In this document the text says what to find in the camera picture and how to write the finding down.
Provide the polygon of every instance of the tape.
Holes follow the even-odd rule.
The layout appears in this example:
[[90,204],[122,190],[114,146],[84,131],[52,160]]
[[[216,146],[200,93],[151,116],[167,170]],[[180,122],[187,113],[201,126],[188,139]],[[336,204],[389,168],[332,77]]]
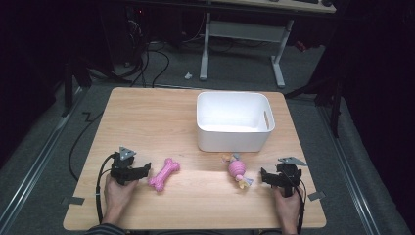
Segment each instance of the tape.
[[325,198],[326,197],[326,194],[323,192],[323,191],[321,191],[321,192],[315,192],[315,193],[312,193],[312,194],[310,194],[310,195],[308,195],[308,199],[312,202],[312,201],[314,201],[314,200],[321,200],[321,199],[323,199],[323,198]]
[[61,201],[61,204],[64,206],[67,206],[69,204],[82,205],[83,201],[85,201],[84,198],[64,197]]

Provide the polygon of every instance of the pink plush toy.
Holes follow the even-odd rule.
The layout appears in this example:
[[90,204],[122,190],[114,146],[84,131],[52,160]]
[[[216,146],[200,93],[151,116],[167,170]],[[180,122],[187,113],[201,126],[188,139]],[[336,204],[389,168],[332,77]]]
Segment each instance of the pink plush toy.
[[149,185],[155,187],[158,192],[162,191],[164,189],[165,180],[168,179],[172,172],[179,169],[179,163],[175,163],[171,158],[165,159],[164,168],[157,174],[156,177],[152,177],[149,180]]
[[240,157],[238,154],[233,154],[231,158],[228,158],[229,160],[227,161],[230,162],[228,170],[229,173],[235,177],[235,180],[239,182],[239,187],[243,189],[245,187],[251,186],[253,180],[244,177],[246,171],[245,164],[240,161],[239,158]]

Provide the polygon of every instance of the cable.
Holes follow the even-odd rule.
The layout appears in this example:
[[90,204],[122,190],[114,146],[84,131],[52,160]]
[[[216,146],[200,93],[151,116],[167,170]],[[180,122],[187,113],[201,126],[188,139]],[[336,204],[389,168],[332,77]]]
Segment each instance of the cable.
[[73,170],[72,170],[72,166],[71,166],[71,159],[72,159],[72,154],[73,154],[73,150],[75,149],[75,146],[77,145],[79,139],[82,137],[82,135],[85,133],[85,131],[88,129],[88,127],[94,123],[95,120],[97,120],[104,112],[101,112],[100,114],[98,114],[95,118],[93,118],[91,121],[89,121],[89,123],[83,128],[83,130],[80,132],[80,134],[77,136],[75,142],[73,143],[70,152],[69,152],[69,157],[68,157],[68,166],[69,166],[69,172],[72,175],[72,177],[76,180],[76,182],[79,180],[78,177],[74,174]]
[[203,37],[200,38],[196,38],[192,41],[188,41],[186,43],[183,43],[182,45],[186,48],[190,48],[190,49],[199,49],[204,47],[204,41],[201,41],[201,39],[204,39]]
[[[299,197],[300,197],[300,215],[299,215],[299,223],[297,225],[297,233],[301,234],[302,221],[303,221],[303,218],[304,218],[305,198],[302,197],[302,195],[300,193],[300,190],[297,188],[296,184],[294,184],[294,182],[290,179],[290,177],[287,175],[287,173],[284,170],[281,170],[281,171],[287,177],[287,179],[290,181],[290,184],[293,185],[294,189],[296,190],[296,192],[299,194]],[[305,188],[304,182],[302,182],[301,179],[300,179],[300,182],[302,184],[302,187],[304,188],[304,195],[307,195],[307,190]],[[270,232],[276,232],[276,233],[282,234],[282,231],[280,231],[278,229],[270,229],[270,230],[264,230],[264,231],[260,232],[259,235],[263,235],[263,234],[270,233]]]
[[168,65],[170,64],[170,59],[168,58],[168,56],[165,53],[162,53],[162,52],[159,52],[159,51],[151,51],[151,52],[156,52],[156,53],[159,53],[161,55],[164,55],[165,58],[167,59],[167,65],[165,65],[164,69],[153,79],[152,88],[155,88],[156,80],[159,78],[160,75],[162,75],[163,72],[165,72],[165,70],[167,70]]
[[146,88],[146,78],[144,77],[143,71],[141,70],[141,83],[143,84],[143,87]]
[[98,219],[99,219],[99,221],[100,221],[100,224],[101,224],[101,223],[102,223],[102,221],[103,221],[103,210],[102,210],[102,208],[101,208],[101,186],[100,186],[100,183],[101,183],[101,177],[103,176],[103,174],[104,174],[105,172],[107,172],[107,170],[103,172],[104,167],[105,167],[105,165],[107,164],[107,161],[108,161],[108,160],[110,160],[110,159],[112,159],[113,157],[114,157],[114,154],[109,155],[109,156],[108,156],[108,157],[104,160],[103,164],[101,165],[101,169],[100,169],[100,172],[99,172],[99,174],[98,174],[97,186],[96,186],[96,188],[95,188],[95,202],[96,202],[96,204],[97,204],[97,214],[98,214]]
[[250,45],[248,43],[242,43],[239,41],[240,40],[235,40],[235,44],[240,45],[240,46],[245,46],[245,47],[259,47],[259,46],[267,46],[271,44],[271,42],[261,41],[261,42],[257,42],[255,45]]
[[[146,70],[146,68],[147,68],[147,65],[149,64],[149,45],[147,45],[147,47],[146,47],[146,55],[147,55],[147,61],[146,61],[146,66],[143,68],[143,69],[141,69],[141,72],[137,75],[137,77],[131,82],[131,85],[130,85],[130,87],[133,87],[134,86],[134,84],[135,84],[135,82],[138,80],[138,78],[143,74],[143,72]],[[143,87],[146,87],[146,83],[145,83],[145,79],[144,79],[144,76],[143,76],[143,80],[144,80],[144,83],[143,83]]]
[[104,175],[105,173],[107,173],[108,171],[110,171],[110,169],[106,169],[101,175]]
[[191,39],[189,39],[189,40],[183,41],[184,43],[186,43],[186,42],[190,42],[190,41],[193,41],[193,40],[199,40],[200,38],[203,38],[203,37],[199,37],[199,38],[197,38],[197,37],[201,34],[202,28],[204,27],[204,22],[205,22],[205,18],[206,18],[206,16],[207,16],[207,14],[206,14],[206,13],[204,13],[204,17],[202,18],[201,26],[199,27],[199,30],[198,30],[198,32],[195,34],[195,36],[193,36],[193,37],[192,37]]
[[222,50],[222,51],[218,51],[218,50],[214,50],[212,47],[209,46],[208,47],[209,50],[212,51],[212,52],[227,52],[227,51],[229,51],[230,49],[233,48],[233,46],[234,46],[234,40],[229,39],[229,38],[223,38],[222,41],[230,41],[229,47],[227,49]]
[[[125,73],[122,73],[120,75],[117,74],[118,77],[126,78],[128,76],[131,76],[132,74],[139,71],[142,67],[142,60],[140,57],[136,58],[137,53],[141,54],[142,45],[146,44],[147,37],[150,34],[148,27],[142,27],[139,23],[136,22],[136,18],[129,18],[127,17],[127,24],[129,28],[128,36],[131,39],[132,43],[132,60],[136,59],[135,66],[132,70],[127,71]],[[108,79],[107,76],[101,76],[97,73],[93,72],[92,70],[89,70],[89,73],[91,76],[96,77],[98,79]]]
[[150,42],[150,44],[161,44],[161,48],[152,49],[152,51],[159,51],[161,49],[164,49],[166,43],[165,42],[161,42],[161,41],[152,41],[152,42]]
[[192,235],[224,235],[220,232],[215,232],[212,230],[207,231],[198,231],[198,230],[185,230],[185,231],[164,231],[160,232],[157,235],[183,235],[183,234],[192,234]]
[[[303,218],[304,218],[304,209],[305,209],[305,197],[304,197],[304,199],[302,198],[300,190],[297,188],[296,184],[294,184],[294,182],[290,179],[290,177],[287,175],[287,173],[284,170],[281,170],[281,171],[284,173],[284,175],[290,181],[291,185],[293,185],[294,189],[296,190],[296,192],[299,194],[299,197],[300,197],[300,216],[299,216],[299,224],[297,225],[297,233],[301,234],[302,221],[303,221]],[[302,187],[304,188],[304,195],[307,195],[307,190],[306,190],[305,185],[304,185],[304,183],[302,182],[301,179],[300,179],[300,182],[302,184]]]

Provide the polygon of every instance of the white plastic bin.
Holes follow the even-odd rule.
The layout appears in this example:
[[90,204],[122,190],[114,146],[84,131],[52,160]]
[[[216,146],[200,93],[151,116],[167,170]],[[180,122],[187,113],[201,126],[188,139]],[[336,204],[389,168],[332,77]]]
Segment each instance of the white plastic bin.
[[268,99],[253,92],[202,92],[197,123],[206,152],[258,152],[275,128]]

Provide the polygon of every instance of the hand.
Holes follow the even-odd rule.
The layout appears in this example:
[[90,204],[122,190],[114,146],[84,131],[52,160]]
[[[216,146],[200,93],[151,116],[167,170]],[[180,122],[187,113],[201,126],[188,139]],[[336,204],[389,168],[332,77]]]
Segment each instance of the hand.
[[[297,187],[303,197],[303,190]],[[297,191],[291,197],[284,198],[284,188],[272,186],[275,207],[280,219],[283,234],[297,234],[301,199]]]
[[109,174],[107,175],[104,191],[107,210],[102,223],[118,225],[120,217],[131,201],[132,193],[137,184],[138,180],[134,180],[127,185],[120,185]]

